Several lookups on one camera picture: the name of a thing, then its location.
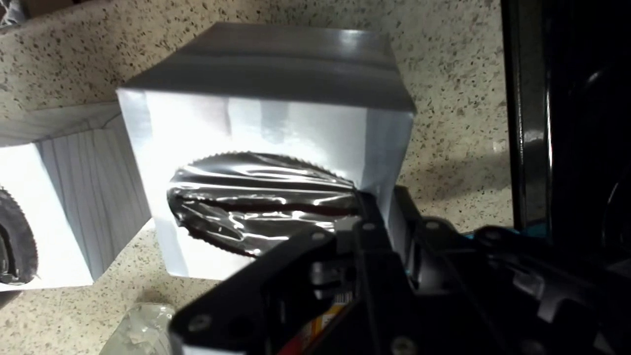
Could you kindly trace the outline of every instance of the mechanical part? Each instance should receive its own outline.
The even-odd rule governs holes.
[[[305,354],[631,354],[629,281],[506,229],[461,237],[406,212],[404,190],[394,196],[406,225],[416,216],[410,239],[423,251],[420,275],[435,275],[429,283],[410,289],[374,200],[356,194],[362,224],[272,249],[183,308],[169,326],[173,348],[278,354],[337,295],[350,295]],[[203,314],[212,330],[191,332]]]
[[[15,204],[0,188],[0,283],[25,285],[37,273],[37,249],[33,233]]]
[[[552,137],[548,121],[544,0],[500,0],[516,229],[548,227]]]

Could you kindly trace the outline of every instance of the black device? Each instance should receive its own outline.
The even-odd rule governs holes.
[[[631,354],[627,279],[508,229],[463,237],[404,188],[400,257],[374,200],[358,202],[352,233],[293,237],[177,312],[175,354],[278,354],[337,295],[350,304],[303,354]]]

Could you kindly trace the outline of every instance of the speckled countertop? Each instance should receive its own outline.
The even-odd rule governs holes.
[[[418,107],[400,182],[457,229],[510,225],[498,0],[94,0],[0,34],[0,125],[114,101],[116,85],[214,22],[388,34]],[[167,279],[143,231],[96,287],[7,304],[0,354],[98,354],[141,295],[179,306],[209,285]]]

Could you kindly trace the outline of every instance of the white box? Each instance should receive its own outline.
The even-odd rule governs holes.
[[[167,273],[222,281],[250,259],[177,227],[175,170],[222,153],[321,166],[388,216],[414,103],[380,34],[216,24],[118,89]]]
[[[37,143],[1,147],[0,188],[19,206],[37,251],[33,279],[25,285],[0,283],[0,293],[92,285],[147,222],[120,113]]]

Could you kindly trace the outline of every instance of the gray box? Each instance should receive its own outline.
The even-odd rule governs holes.
[[[216,24],[118,101],[167,271],[214,281],[248,259],[175,225],[165,192],[179,166],[220,153],[291,156],[370,192],[388,216],[414,117],[386,38],[358,30]]]

